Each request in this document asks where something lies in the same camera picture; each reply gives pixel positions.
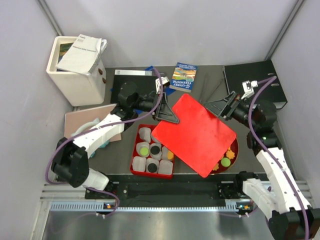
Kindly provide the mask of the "metal tongs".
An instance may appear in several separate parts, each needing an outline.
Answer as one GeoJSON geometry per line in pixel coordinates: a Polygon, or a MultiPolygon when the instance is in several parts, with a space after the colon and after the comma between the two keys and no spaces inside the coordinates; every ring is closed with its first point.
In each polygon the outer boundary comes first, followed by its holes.
{"type": "Polygon", "coordinates": [[[218,89],[218,87],[221,85],[221,83],[224,81],[224,78],[222,78],[218,84],[214,87],[212,93],[209,95],[209,97],[207,97],[206,100],[204,100],[204,97],[205,97],[205,90],[207,89],[207,83],[208,81],[210,80],[210,76],[208,73],[206,73],[204,75],[204,82],[202,84],[202,87],[201,87],[201,92],[200,92],[200,97],[199,97],[199,102],[202,103],[203,101],[208,101],[212,96],[213,94],[215,93],[215,91],[218,89]]]}

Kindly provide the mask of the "red box lid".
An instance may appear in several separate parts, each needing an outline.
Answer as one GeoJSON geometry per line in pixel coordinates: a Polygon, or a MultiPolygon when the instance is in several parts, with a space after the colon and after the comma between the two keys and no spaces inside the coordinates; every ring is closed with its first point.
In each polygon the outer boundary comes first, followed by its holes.
{"type": "Polygon", "coordinates": [[[172,107],[179,123],[160,121],[152,135],[201,177],[206,178],[237,134],[189,94],[172,107]]]}

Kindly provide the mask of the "black sandwich cookie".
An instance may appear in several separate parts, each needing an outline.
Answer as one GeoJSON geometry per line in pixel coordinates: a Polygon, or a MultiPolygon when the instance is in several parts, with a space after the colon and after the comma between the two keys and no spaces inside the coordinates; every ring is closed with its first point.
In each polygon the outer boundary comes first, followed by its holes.
{"type": "Polygon", "coordinates": [[[153,145],[150,147],[150,153],[153,155],[159,154],[161,151],[161,148],[158,145],[153,145]]]}
{"type": "Polygon", "coordinates": [[[150,163],[147,167],[146,170],[148,173],[157,173],[158,172],[158,165],[155,163],[150,163]]]}

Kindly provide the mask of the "red cookie box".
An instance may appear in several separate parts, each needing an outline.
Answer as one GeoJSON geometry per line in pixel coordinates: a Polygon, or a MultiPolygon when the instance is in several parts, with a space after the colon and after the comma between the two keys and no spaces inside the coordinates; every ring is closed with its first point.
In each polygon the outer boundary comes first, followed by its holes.
{"type": "Polygon", "coordinates": [[[130,171],[137,176],[171,179],[175,155],[152,135],[155,127],[151,124],[138,126],[130,171]]]}

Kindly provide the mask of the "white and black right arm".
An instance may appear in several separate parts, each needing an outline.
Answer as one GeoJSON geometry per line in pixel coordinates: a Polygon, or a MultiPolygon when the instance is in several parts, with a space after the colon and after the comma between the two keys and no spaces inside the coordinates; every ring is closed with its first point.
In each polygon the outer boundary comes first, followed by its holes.
{"type": "Polygon", "coordinates": [[[276,106],[267,100],[250,108],[235,93],[206,102],[204,107],[216,117],[235,119],[250,129],[247,146],[262,165],[270,185],[267,189],[258,175],[241,171],[233,181],[233,192],[239,198],[250,197],[264,214],[275,240],[309,240],[320,229],[320,210],[302,194],[286,162],[278,136],[274,132],[276,106]]]}

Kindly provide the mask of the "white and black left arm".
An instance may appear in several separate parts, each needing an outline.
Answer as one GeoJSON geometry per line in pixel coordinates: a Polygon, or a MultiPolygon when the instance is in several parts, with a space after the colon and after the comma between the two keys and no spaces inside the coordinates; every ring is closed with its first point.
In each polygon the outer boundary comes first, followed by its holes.
{"type": "Polygon", "coordinates": [[[180,122],[169,107],[165,92],[153,91],[143,96],[134,82],[127,81],[120,87],[116,106],[101,122],[85,132],[59,140],[50,159],[51,171],[74,188],[95,189],[102,198],[109,198],[114,187],[105,174],[89,167],[89,157],[139,120],[138,110],[158,121],[180,122]]]}

